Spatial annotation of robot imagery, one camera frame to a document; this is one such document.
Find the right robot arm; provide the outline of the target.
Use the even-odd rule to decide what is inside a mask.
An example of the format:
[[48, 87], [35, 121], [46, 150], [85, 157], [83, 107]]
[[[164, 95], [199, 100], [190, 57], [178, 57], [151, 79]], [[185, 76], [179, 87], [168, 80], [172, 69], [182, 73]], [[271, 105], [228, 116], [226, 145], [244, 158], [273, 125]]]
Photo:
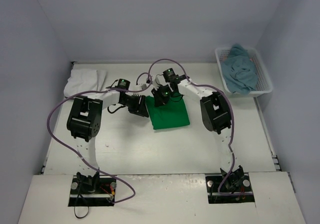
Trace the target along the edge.
[[151, 90], [155, 105], [164, 106], [170, 98], [188, 97], [199, 103], [203, 125], [210, 132], [220, 136], [218, 150], [220, 155], [221, 183], [227, 190], [238, 186], [239, 177], [233, 173], [235, 155], [231, 148], [234, 135], [234, 114], [231, 104], [225, 94], [216, 87], [200, 85], [191, 81], [187, 75], [177, 75], [172, 68], [162, 73], [165, 84], [161, 84], [158, 77], [148, 80], [152, 84]]

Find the white t shirt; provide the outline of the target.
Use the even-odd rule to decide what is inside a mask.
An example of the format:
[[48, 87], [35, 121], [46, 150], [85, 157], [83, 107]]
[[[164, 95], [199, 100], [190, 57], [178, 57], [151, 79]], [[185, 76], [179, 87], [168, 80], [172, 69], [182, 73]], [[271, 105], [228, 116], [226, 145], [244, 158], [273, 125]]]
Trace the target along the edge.
[[101, 91], [107, 78], [106, 70], [72, 69], [64, 88], [65, 97], [84, 91]]

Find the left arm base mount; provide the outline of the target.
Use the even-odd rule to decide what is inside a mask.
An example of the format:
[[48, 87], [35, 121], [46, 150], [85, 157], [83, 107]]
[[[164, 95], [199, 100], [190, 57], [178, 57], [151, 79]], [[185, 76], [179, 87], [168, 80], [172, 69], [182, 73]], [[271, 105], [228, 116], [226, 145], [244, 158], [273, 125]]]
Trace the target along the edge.
[[117, 181], [108, 176], [101, 176], [93, 187], [73, 176], [69, 192], [69, 207], [114, 206]]

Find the green t shirt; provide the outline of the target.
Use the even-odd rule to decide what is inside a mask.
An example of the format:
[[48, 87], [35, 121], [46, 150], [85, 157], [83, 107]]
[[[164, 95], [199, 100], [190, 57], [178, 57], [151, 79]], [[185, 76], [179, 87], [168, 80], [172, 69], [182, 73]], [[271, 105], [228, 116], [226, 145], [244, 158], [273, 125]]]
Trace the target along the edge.
[[189, 115], [183, 99], [174, 98], [166, 105], [156, 107], [154, 97], [145, 99], [153, 130], [180, 128], [190, 125]]

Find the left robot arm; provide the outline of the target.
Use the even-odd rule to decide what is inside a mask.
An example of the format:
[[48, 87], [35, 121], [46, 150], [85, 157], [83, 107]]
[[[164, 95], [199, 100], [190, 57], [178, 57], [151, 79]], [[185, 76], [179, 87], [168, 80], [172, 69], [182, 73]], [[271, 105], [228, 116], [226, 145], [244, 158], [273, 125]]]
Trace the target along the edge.
[[103, 94], [80, 95], [74, 98], [67, 120], [67, 130], [75, 139], [76, 150], [82, 163], [77, 172], [77, 182], [90, 194], [100, 187], [99, 165], [96, 160], [96, 136], [101, 129], [102, 111], [111, 105], [127, 107], [129, 113], [149, 117], [146, 97], [137, 93], [127, 94], [130, 81], [119, 79], [115, 90]]

